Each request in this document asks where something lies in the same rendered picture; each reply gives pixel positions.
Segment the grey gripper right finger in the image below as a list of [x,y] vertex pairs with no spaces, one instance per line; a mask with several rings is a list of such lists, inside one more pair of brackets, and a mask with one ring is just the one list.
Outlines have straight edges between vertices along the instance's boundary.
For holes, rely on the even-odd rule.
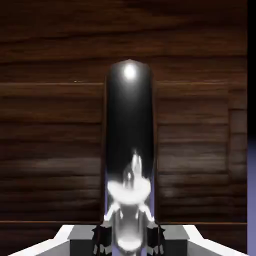
[[203,238],[195,225],[147,226],[146,256],[249,256]]

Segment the shiny dark curved cabinet handle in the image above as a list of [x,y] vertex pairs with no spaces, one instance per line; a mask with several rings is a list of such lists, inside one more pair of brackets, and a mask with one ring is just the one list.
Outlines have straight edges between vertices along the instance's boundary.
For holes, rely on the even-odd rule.
[[147,245],[155,164],[152,72],[145,63],[114,63],[105,79],[105,256],[141,256]]

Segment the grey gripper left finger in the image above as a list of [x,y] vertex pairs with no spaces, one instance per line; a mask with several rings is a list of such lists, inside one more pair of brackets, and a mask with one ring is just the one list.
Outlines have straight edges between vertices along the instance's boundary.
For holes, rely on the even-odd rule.
[[112,256],[112,227],[65,224],[54,238],[8,256]]

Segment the dark wood cabinet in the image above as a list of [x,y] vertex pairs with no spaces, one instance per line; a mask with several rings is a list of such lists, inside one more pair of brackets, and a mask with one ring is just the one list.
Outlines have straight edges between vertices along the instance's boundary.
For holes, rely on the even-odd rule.
[[[223,87],[226,218],[156,215],[162,223],[194,224],[206,239],[246,253],[247,7],[247,0],[0,0],[0,84],[102,84],[105,129],[106,74],[114,63],[139,61],[153,74],[155,132],[158,82]],[[0,256],[51,239],[63,224],[84,222],[0,221]]]

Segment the dark wood cabinet door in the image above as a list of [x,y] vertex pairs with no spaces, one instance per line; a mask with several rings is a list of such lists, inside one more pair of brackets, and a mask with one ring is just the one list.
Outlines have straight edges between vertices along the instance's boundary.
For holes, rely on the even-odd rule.
[[[158,82],[161,221],[230,211],[227,91]],[[0,83],[0,222],[97,222],[104,211],[101,83]]]

